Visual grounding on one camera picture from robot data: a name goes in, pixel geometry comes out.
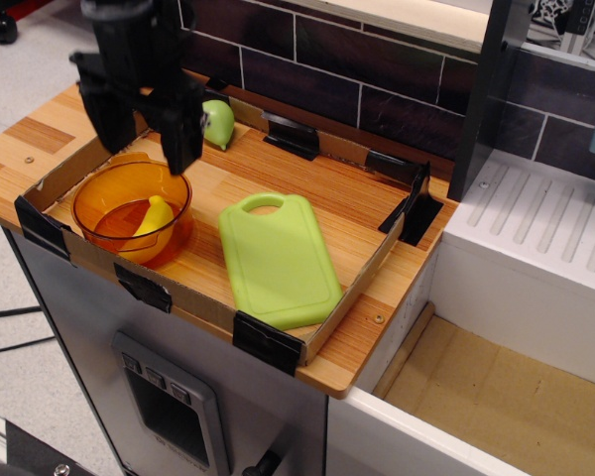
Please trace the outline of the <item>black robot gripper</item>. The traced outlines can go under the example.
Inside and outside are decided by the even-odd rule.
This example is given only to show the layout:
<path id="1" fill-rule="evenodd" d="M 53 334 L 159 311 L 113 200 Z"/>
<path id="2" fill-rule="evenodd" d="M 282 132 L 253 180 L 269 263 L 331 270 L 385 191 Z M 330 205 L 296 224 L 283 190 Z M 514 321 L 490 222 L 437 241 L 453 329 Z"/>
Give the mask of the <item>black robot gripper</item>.
<path id="1" fill-rule="evenodd" d="M 136 136 L 134 111 L 158 122 L 170 173 L 202 156 L 205 114 L 200 85 L 181 69 L 192 14 L 86 14 L 97 51 L 76 52 L 85 111 L 103 147 L 117 154 Z"/>

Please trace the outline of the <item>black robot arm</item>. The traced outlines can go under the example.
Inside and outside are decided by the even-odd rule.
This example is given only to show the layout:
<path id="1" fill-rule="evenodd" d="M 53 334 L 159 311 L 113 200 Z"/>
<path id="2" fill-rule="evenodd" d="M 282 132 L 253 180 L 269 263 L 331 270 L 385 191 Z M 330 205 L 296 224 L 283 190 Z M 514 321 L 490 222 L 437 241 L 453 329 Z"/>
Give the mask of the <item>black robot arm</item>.
<path id="1" fill-rule="evenodd" d="M 141 115 L 161 136 L 174 176 L 202 155 L 204 88 L 181 67 L 195 16 L 188 1 L 83 1 L 98 50 L 75 53 L 78 89 L 102 145 L 116 154 Z"/>

